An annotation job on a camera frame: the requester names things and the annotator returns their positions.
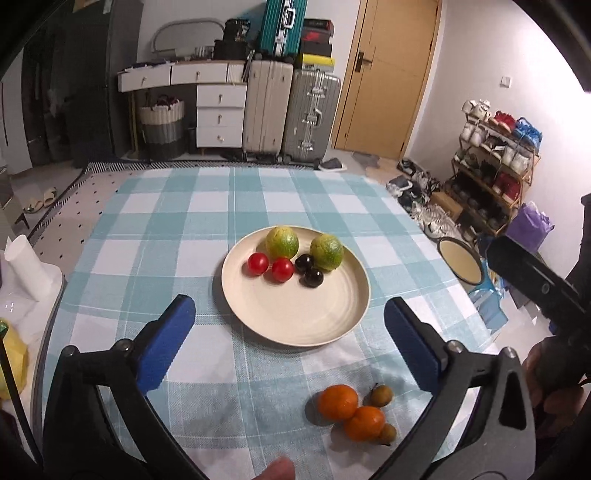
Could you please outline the person's right hand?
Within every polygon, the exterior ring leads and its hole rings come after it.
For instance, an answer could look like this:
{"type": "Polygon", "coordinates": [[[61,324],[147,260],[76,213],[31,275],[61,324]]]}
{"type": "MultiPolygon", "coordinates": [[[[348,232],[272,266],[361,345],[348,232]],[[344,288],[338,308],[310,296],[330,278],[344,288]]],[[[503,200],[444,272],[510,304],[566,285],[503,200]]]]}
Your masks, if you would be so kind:
{"type": "Polygon", "coordinates": [[[539,384],[536,369],[543,354],[542,343],[534,345],[522,366],[530,394],[532,408],[541,406],[542,415],[536,420],[538,438],[557,436],[562,430],[570,427],[583,408],[588,393],[582,386],[569,387],[545,395],[539,384]]]}

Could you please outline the person's left hand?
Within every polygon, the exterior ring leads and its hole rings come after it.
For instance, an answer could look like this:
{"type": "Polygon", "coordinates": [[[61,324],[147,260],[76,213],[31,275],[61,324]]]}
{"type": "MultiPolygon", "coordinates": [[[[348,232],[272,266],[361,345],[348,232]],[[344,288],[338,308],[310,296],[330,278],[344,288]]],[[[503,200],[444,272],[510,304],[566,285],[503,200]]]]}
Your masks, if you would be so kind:
{"type": "Polygon", "coordinates": [[[270,463],[254,480],[294,480],[296,468],[287,457],[280,457],[270,463]]]}

